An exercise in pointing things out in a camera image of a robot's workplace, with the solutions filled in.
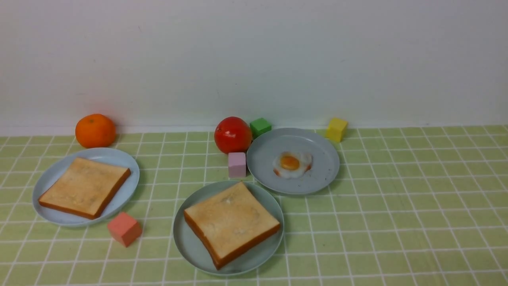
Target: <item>plate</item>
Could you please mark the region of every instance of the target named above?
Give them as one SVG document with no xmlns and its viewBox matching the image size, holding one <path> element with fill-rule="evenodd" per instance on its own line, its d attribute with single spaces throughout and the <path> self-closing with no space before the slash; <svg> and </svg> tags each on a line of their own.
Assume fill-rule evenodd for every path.
<svg viewBox="0 0 508 286">
<path fill-rule="evenodd" d="M 46 190 L 48 190 L 56 182 L 56 180 L 58 180 L 58 178 L 64 174 L 64 172 L 69 168 L 72 161 L 76 157 L 81 157 L 110 165 L 128 167 L 131 169 L 131 175 L 117 191 L 111 202 L 104 209 L 104 212 L 102 212 L 102 215 L 93 220 L 57 210 L 48 209 L 42 207 L 39 204 L 39 197 Z M 139 166 L 131 155 L 112 148 L 86 149 L 69 155 L 57 163 L 54 163 L 42 174 L 42 176 L 37 180 L 37 183 L 35 184 L 34 192 L 32 194 L 32 204 L 35 208 L 35 211 L 41 217 L 54 224 L 67 227 L 81 227 L 92 225 L 101 222 L 120 211 L 131 199 L 134 191 L 136 190 L 136 187 L 138 186 L 138 182 Z"/>
<path fill-rule="evenodd" d="M 273 172 L 273 160 L 282 152 L 310 152 L 312 168 L 298 179 Z M 265 187 L 285 195 L 308 195 L 327 187 L 339 173 L 339 155 L 333 145 L 314 132 L 299 128 L 273 129 L 256 138 L 247 150 L 247 167 Z"/>
<path fill-rule="evenodd" d="M 231 261 L 220 270 L 216 270 L 213 265 L 212 258 L 205 246 L 185 222 L 183 210 L 204 201 L 221 191 L 224 191 L 238 182 L 240 181 L 222 181 L 206 185 L 190 195 L 176 213 L 173 223 L 173 237 L 175 239 L 176 247 L 178 248 L 180 254 L 182 254 L 182 256 L 190 264 L 205 273 L 216 276 L 229 276 L 239 275 L 254 270 L 272 257 L 282 241 L 284 232 L 284 216 L 282 215 L 280 205 L 274 197 L 262 187 L 256 186 L 253 183 L 244 182 L 247 189 L 249 189 L 260 204 L 280 222 L 280 229 L 276 234 L 251 248 L 242 256 Z"/>
</svg>

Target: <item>cube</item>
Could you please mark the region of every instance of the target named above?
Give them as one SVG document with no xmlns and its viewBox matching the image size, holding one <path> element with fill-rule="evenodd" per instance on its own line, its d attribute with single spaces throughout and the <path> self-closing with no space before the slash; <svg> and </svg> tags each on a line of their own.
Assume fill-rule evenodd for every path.
<svg viewBox="0 0 508 286">
<path fill-rule="evenodd" d="M 125 212 L 121 212 L 109 222 L 108 230 L 111 237 L 125 247 L 133 243 L 143 232 L 139 222 Z"/>
<path fill-rule="evenodd" d="M 252 130 L 252 137 L 257 138 L 261 134 L 272 130 L 272 125 L 266 119 L 258 118 L 250 123 L 250 129 Z"/>
<path fill-rule="evenodd" d="M 228 170 L 230 178 L 247 177 L 245 153 L 232 152 L 228 154 Z"/>
<path fill-rule="evenodd" d="M 347 121 L 339 118 L 332 118 L 326 130 L 326 138 L 335 142 L 341 142 L 347 128 Z"/>
</svg>

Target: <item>orange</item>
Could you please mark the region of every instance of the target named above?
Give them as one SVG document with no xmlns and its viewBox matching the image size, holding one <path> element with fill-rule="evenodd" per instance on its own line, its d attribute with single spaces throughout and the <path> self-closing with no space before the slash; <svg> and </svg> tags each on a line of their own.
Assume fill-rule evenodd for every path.
<svg viewBox="0 0 508 286">
<path fill-rule="evenodd" d="M 85 148 L 108 147 L 115 141 L 114 122 L 102 114 L 83 117 L 76 124 L 76 140 Z"/>
</svg>

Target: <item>toast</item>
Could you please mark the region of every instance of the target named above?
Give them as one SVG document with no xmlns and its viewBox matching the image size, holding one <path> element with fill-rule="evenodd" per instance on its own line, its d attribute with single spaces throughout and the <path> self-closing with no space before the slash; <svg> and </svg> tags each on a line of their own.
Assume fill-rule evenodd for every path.
<svg viewBox="0 0 508 286">
<path fill-rule="evenodd" d="M 96 219 L 130 175 L 129 168 L 76 157 L 65 173 L 39 197 L 39 204 Z"/>
<path fill-rule="evenodd" d="M 183 211 L 217 270 L 280 229 L 274 218 L 240 182 Z"/>
</svg>

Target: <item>tomato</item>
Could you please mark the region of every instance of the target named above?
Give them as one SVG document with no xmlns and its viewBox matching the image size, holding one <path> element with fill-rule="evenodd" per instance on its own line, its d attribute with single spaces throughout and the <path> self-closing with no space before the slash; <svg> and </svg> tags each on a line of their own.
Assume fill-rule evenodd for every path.
<svg viewBox="0 0 508 286">
<path fill-rule="evenodd" d="M 246 152 L 252 143 L 252 131 L 241 118 L 231 116 L 217 125 L 213 139 L 217 148 L 225 154 Z"/>
</svg>

